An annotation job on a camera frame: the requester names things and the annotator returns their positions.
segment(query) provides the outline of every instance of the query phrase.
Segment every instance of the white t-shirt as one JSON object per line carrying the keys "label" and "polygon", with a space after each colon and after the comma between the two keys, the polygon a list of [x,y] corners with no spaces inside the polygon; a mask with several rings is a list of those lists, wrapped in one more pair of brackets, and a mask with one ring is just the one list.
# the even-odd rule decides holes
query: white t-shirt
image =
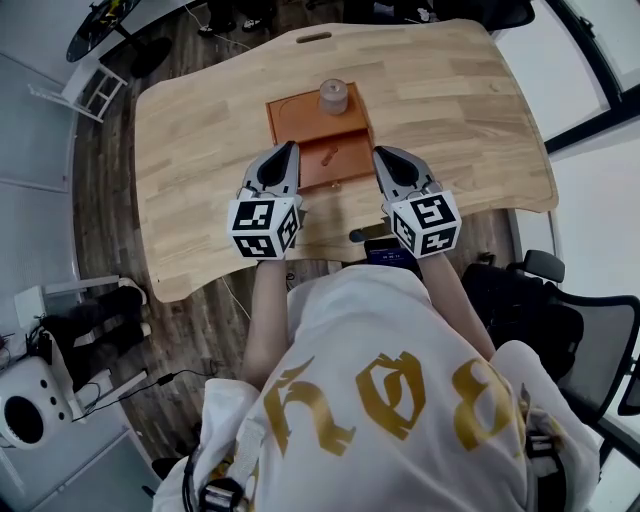
{"label": "white t-shirt", "polygon": [[[262,392],[206,384],[196,487],[249,418],[266,431],[245,488],[257,511],[525,510],[524,384],[572,461],[568,509],[584,510],[597,447],[529,347],[509,342],[487,363],[401,269],[349,267],[288,302],[293,344]],[[154,512],[184,510],[184,466]]]}

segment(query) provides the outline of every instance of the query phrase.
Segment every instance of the small cup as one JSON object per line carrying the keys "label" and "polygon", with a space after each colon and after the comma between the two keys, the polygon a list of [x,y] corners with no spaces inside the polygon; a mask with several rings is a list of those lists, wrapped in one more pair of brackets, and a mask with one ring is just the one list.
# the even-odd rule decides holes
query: small cup
{"label": "small cup", "polygon": [[320,86],[320,108],[327,114],[338,116],[347,110],[349,91],[342,80],[330,78]]}

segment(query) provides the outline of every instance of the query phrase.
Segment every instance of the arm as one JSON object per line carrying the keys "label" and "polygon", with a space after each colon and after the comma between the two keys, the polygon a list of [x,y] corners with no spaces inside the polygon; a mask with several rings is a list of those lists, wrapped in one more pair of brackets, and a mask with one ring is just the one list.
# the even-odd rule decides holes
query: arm
{"label": "arm", "polygon": [[496,351],[493,342],[469,302],[449,260],[441,253],[419,259],[418,265],[433,307],[460,336],[489,361]]}
{"label": "arm", "polygon": [[256,269],[249,337],[240,379],[262,390],[288,349],[287,264],[263,261]]}

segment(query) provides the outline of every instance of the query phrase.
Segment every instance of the chair armrest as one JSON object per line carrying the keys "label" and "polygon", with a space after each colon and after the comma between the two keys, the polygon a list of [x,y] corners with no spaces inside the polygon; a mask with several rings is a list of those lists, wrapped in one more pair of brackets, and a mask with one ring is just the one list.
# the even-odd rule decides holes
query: chair armrest
{"label": "chair armrest", "polygon": [[565,266],[562,260],[545,251],[529,250],[522,263],[510,263],[507,270],[522,270],[556,283],[564,281]]}

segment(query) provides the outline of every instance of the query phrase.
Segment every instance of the black stand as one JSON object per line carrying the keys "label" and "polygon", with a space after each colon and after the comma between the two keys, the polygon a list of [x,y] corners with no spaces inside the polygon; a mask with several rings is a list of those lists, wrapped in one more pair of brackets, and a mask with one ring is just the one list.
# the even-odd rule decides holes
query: black stand
{"label": "black stand", "polygon": [[171,39],[166,37],[161,37],[145,45],[122,28],[122,25],[116,26],[114,30],[124,37],[127,43],[138,52],[138,55],[131,64],[131,75],[134,78],[148,76],[154,69],[162,64],[171,51]]}

